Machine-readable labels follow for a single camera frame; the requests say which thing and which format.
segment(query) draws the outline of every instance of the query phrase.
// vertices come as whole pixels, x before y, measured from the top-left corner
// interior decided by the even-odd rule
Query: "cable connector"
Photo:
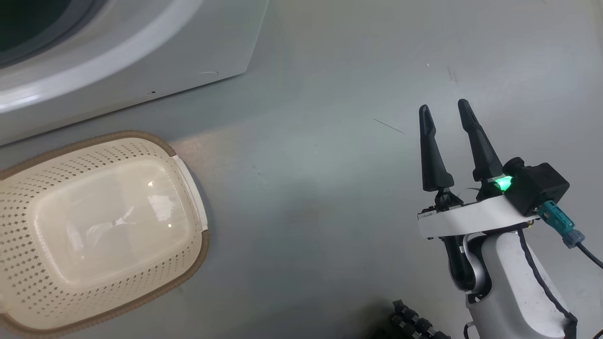
[[[563,243],[568,249],[584,241],[584,235],[574,229],[576,224],[554,203],[549,200],[538,208],[537,214],[549,226],[553,227],[563,238]]]

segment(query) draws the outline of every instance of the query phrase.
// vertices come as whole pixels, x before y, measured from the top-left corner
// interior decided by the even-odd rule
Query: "laundry basket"
[[[0,323],[56,336],[182,284],[209,246],[191,174],[157,136],[124,131],[0,172]]]

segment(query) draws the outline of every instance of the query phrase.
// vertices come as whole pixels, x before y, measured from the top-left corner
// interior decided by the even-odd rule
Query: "white mounting plate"
[[[417,218],[421,235],[435,238],[500,229],[536,219],[538,215],[524,217],[501,195],[445,212],[422,213]]]

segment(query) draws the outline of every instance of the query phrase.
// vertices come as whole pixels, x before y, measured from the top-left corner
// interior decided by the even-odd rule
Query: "washing machine door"
[[[0,114],[81,89],[176,35],[203,0],[1,0]]]

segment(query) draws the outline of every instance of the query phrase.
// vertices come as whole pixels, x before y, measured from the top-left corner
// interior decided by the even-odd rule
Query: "floor scratch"
[[[377,120],[377,119],[373,119],[373,120],[375,120],[376,122],[378,122],[378,123],[380,123],[380,124],[386,125],[387,127],[391,128],[391,129],[393,129],[393,130],[397,130],[398,132],[400,132],[400,133],[404,134],[404,132],[403,132],[403,131],[401,131],[401,130],[399,130],[399,129],[397,129],[397,128],[394,128],[394,127],[392,127],[392,126],[390,126],[390,125],[388,125],[388,124],[386,124],[386,123],[384,123],[384,122],[380,122],[380,121],[379,121],[379,120]]]

